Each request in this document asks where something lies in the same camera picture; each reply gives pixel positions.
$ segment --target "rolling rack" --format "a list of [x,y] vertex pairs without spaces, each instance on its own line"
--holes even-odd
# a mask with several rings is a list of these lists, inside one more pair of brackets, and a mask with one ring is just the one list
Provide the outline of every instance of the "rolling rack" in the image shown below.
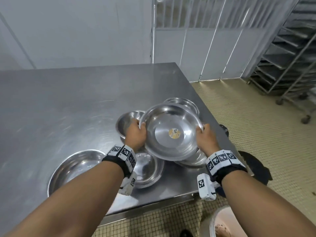
[[301,122],[310,122],[315,107],[305,100],[315,96],[310,89],[316,86],[316,0],[297,3],[247,83],[280,95],[278,105],[290,101],[306,112]]

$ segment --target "black strap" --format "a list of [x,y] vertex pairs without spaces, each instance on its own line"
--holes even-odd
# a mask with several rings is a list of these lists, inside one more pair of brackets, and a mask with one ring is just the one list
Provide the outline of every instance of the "black strap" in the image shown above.
[[111,162],[113,162],[113,163],[118,164],[118,165],[122,168],[122,170],[123,170],[124,178],[125,178],[125,177],[127,177],[127,178],[130,177],[131,173],[130,173],[130,171],[128,170],[128,167],[127,167],[125,161],[122,160],[121,158],[119,158],[119,157],[117,157],[117,156],[106,155],[106,156],[102,159],[102,161],[111,161]]
[[229,166],[220,168],[215,174],[216,175],[215,179],[216,179],[217,183],[222,185],[223,178],[226,175],[228,175],[229,173],[231,173],[231,172],[233,172],[235,170],[242,170],[242,171],[247,172],[247,169],[245,167],[243,167],[242,165],[239,165],[239,164],[231,164]]

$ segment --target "hand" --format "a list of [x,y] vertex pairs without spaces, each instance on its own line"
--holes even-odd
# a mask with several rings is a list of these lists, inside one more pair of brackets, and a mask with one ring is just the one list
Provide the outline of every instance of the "hand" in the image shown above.
[[216,151],[221,150],[221,148],[218,145],[216,135],[211,130],[210,125],[206,124],[203,127],[204,132],[202,132],[199,126],[196,127],[197,146],[207,157],[209,157]]
[[139,120],[132,119],[131,125],[126,131],[125,145],[131,147],[135,152],[139,150],[145,144],[146,141],[146,123],[143,122],[140,126]]

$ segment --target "white bucket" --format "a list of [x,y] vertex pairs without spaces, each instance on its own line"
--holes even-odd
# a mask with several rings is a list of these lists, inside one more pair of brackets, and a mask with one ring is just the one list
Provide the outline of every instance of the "white bucket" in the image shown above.
[[199,236],[247,237],[229,205],[219,208],[211,217],[202,221]]

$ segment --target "forearm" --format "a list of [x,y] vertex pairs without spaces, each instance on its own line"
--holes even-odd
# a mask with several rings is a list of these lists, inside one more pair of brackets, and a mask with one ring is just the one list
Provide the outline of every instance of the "forearm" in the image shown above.
[[222,186],[248,237],[315,236],[316,227],[306,216],[246,172],[231,172]]
[[120,166],[101,162],[54,192],[8,236],[91,236],[123,178]]

